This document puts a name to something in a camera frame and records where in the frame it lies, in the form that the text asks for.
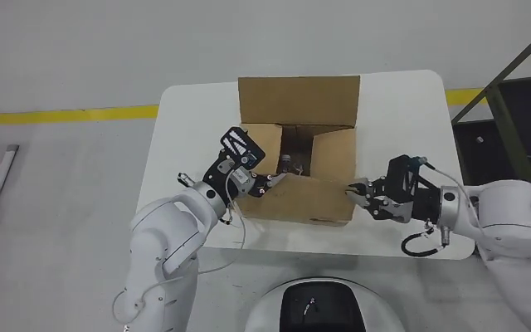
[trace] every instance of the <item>box flap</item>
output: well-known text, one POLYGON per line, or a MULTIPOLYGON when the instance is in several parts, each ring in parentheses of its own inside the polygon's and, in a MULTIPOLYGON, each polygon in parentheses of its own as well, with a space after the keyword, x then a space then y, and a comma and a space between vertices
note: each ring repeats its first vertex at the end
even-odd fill
POLYGON ((253 168, 257 174, 276 174, 279 163, 282 127, 277 124, 241 124, 247 134, 265 152, 265 158, 253 168))
POLYGON ((354 204, 345 188, 336 182, 286 174, 263 198, 247 196, 237 201, 247 217, 334 225, 332 222, 352 220, 354 204))
POLYGON ((355 126, 359 82, 359 76, 241 77, 241 122, 355 126))
POLYGON ((356 176, 356 130, 315 135, 309 175, 320 180, 352 183, 356 176))

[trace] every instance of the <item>label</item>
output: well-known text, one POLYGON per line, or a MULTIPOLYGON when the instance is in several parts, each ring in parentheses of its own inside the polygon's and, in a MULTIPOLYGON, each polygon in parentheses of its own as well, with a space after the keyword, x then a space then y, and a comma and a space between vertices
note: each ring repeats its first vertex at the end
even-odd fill
POLYGON ((241 183, 241 184, 246 183, 247 181, 249 181, 249 177, 246 176, 246 174, 243 173, 243 171, 241 171, 240 169, 235 170, 232 173, 232 175, 234 175, 236 180, 238 180, 238 182, 241 183))

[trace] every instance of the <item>black cable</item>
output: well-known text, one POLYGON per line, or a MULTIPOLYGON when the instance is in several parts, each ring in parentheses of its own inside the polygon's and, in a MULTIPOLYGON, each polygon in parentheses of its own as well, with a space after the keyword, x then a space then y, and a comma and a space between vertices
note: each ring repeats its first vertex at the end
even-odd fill
POLYGON ((420 233, 417 233, 417 234, 411 234, 409 237, 406 237, 404 239, 404 241, 402 241, 402 245, 401 245, 402 252, 405 253, 408 256, 411 256, 411 257, 428 257, 428 256, 431 256, 431 255, 436 254, 437 252, 439 252, 439 248, 433 248, 431 250, 421 251, 421 252, 413 252, 413 251, 407 250, 407 248, 406 248, 407 243, 409 241, 413 240, 413 239, 421 237, 422 234, 424 234, 424 233, 427 234, 427 235, 432 234, 433 233, 433 227, 428 229, 425 232, 420 232, 420 233))

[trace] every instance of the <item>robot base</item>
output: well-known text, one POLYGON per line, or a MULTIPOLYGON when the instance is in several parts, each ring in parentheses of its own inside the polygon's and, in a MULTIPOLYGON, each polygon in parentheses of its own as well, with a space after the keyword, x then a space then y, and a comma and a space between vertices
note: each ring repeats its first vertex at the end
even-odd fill
POLYGON ((373 291, 337 278, 288 281, 265 294, 245 332, 405 332, 387 302, 373 291))

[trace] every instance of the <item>gray metal frame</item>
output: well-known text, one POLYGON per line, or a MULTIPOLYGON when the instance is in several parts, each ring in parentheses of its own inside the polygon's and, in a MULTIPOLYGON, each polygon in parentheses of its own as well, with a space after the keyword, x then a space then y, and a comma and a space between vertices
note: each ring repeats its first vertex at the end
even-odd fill
POLYGON ((529 162, 526 150, 516 127, 513 118, 507 109, 504 98, 499 91, 499 83, 516 69, 528 56, 531 55, 531 44, 529 44, 514 60, 503 69, 465 108, 456 115, 451 123, 457 124, 474 106, 483 98, 487 99, 490 111, 492 112, 499 135, 504 143, 505 150, 509 156, 509 161, 513 166, 516 175, 523 180, 531 182, 531 163, 529 162))

